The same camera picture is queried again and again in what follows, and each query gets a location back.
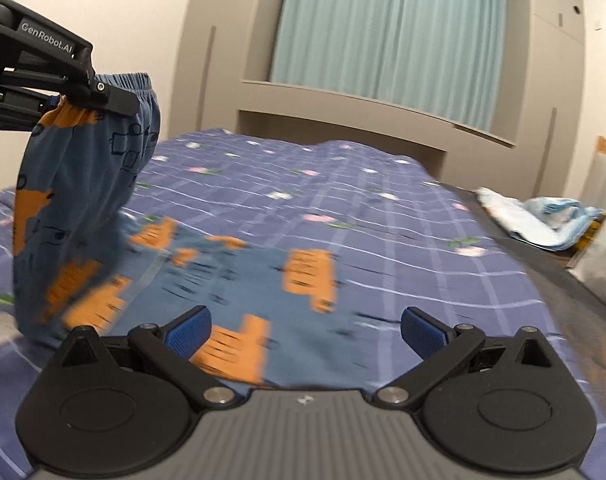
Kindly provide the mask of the blue pants with orange trucks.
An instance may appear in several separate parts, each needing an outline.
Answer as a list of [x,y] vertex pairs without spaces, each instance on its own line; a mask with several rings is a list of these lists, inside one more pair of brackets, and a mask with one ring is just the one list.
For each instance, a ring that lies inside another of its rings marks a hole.
[[97,76],[133,102],[120,115],[63,98],[39,119],[14,192],[18,330],[55,347],[79,325],[102,335],[164,325],[193,307],[212,324],[196,366],[241,387],[357,389],[367,379],[338,258],[192,231],[126,209],[161,113],[142,73]]

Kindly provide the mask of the wooden padded headboard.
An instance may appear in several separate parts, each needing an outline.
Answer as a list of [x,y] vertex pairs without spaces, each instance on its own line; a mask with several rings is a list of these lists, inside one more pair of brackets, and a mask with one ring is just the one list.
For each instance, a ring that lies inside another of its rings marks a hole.
[[591,159],[580,200],[588,206],[606,210],[606,138],[604,136],[597,138],[595,155]]

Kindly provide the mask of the dark quilted mattress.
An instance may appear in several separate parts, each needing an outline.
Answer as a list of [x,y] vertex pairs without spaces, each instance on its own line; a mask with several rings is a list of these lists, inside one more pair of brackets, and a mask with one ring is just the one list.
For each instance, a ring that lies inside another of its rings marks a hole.
[[565,333],[573,332],[586,338],[590,330],[606,332],[606,305],[565,270],[564,261],[552,254],[510,237],[489,217],[473,192],[442,183],[453,192],[484,233],[499,247],[524,265],[525,272],[544,298],[554,320]]

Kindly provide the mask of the white and blue crumpled cloth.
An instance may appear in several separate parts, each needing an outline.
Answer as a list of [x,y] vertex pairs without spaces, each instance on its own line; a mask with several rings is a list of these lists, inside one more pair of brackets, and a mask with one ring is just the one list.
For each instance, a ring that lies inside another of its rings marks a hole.
[[475,195],[510,236],[548,252],[573,247],[604,216],[603,209],[572,198],[535,197],[521,202],[489,188],[478,188]]

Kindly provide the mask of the purple checked floral quilt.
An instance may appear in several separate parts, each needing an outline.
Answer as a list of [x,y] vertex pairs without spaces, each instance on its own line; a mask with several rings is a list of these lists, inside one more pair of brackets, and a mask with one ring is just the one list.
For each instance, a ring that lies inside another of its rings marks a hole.
[[572,359],[522,266],[409,157],[346,141],[301,146],[226,130],[188,133],[156,149],[128,211],[169,216],[198,234],[332,250],[356,302],[374,384],[416,362],[392,327],[410,302],[496,334],[535,323]]

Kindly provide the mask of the beige built-in wardrobe unit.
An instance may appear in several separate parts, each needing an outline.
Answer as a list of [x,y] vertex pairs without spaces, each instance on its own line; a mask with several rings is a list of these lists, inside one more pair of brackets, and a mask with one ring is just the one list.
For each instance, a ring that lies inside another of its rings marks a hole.
[[584,0],[189,0],[168,132],[355,140],[559,196],[584,70]]

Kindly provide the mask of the yellow package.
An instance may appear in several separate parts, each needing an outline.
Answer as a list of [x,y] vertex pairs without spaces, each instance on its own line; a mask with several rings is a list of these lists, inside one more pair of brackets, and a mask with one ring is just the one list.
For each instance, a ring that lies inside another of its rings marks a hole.
[[591,244],[591,242],[594,240],[594,238],[598,234],[598,231],[601,229],[603,222],[605,222],[605,221],[606,221],[606,214],[602,214],[599,218],[597,218],[593,222],[591,222],[591,224],[588,226],[587,230],[585,232],[583,232],[583,235],[580,237],[580,239],[576,243],[576,249],[579,252],[581,252],[582,250],[585,250]]

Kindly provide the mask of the light teal curtain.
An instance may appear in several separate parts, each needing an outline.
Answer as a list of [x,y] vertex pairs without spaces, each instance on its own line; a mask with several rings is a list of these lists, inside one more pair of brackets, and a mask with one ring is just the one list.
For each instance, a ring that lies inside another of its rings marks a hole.
[[269,79],[487,131],[508,0],[283,0]]

